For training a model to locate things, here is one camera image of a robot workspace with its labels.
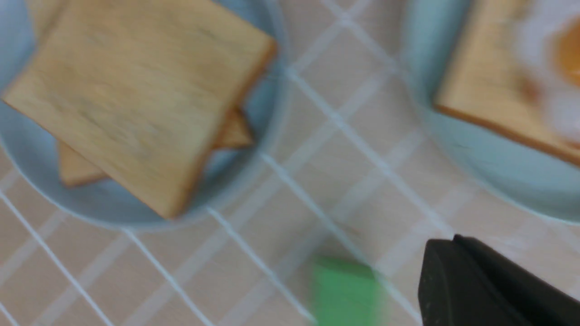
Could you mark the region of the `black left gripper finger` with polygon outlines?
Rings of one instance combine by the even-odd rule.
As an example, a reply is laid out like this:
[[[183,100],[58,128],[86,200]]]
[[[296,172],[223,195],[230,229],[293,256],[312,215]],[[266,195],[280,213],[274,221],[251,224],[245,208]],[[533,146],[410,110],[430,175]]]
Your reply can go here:
[[[577,326],[579,301],[474,237],[429,239],[418,302],[425,326]]]

